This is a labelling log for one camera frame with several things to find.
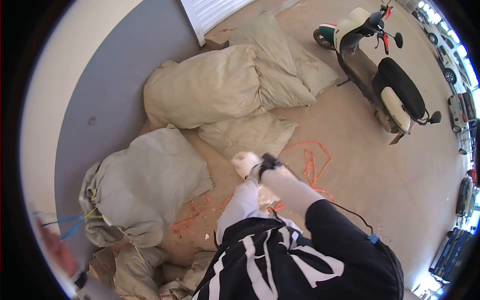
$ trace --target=scooter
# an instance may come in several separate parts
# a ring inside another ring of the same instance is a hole
[[[313,38],[320,46],[335,50],[338,63],[348,76],[347,80],[337,86],[350,81],[358,86],[363,96],[371,103],[373,114],[383,128],[396,134],[390,143],[392,145],[410,134],[415,123],[420,125],[439,123],[442,114],[436,111],[430,117],[417,87],[393,59],[386,57],[377,66],[359,47],[362,38],[376,35],[375,49],[381,39],[385,54],[388,55],[389,36],[394,38],[398,48],[402,48],[401,33],[392,36],[384,31],[383,19],[388,19],[392,13],[389,3],[382,4],[380,11],[374,13],[360,7],[355,8],[338,25],[321,24],[313,32]]]

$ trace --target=gray wall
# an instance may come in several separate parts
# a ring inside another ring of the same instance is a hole
[[[82,73],[61,127],[55,163],[59,219],[80,214],[85,172],[138,135],[146,120],[143,86],[148,76],[164,61],[180,62],[198,51],[176,0],[144,0],[107,36]],[[60,224],[60,231],[71,226]],[[91,259],[95,247],[84,227],[66,241],[78,259]]]

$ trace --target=black scooter seat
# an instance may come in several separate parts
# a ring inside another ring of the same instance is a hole
[[[410,115],[416,120],[423,118],[425,102],[420,92],[405,71],[390,57],[382,59],[378,64],[378,73],[373,78],[372,85],[378,95],[385,87],[392,87]]]

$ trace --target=scooter rear wheel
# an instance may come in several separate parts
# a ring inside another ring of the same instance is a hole
[[[325,49],[328,49],[328,50],[335,50],[335,47],[330,44],[321,34],[320,34],[320,30],[319,29],[316,29],[314,32],[313,32],[313,39],[315,40],[315,42],[317,42],[318,45],[322,46],[323,48]]]

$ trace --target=blue strap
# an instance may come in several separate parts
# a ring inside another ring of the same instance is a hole
[[[378,237],[376,234],[372,233],[372,235],[370,235],[368,237],[370,243],[372,244],[376,244],[378,242],[378,240],[380,239],[380,237]]]

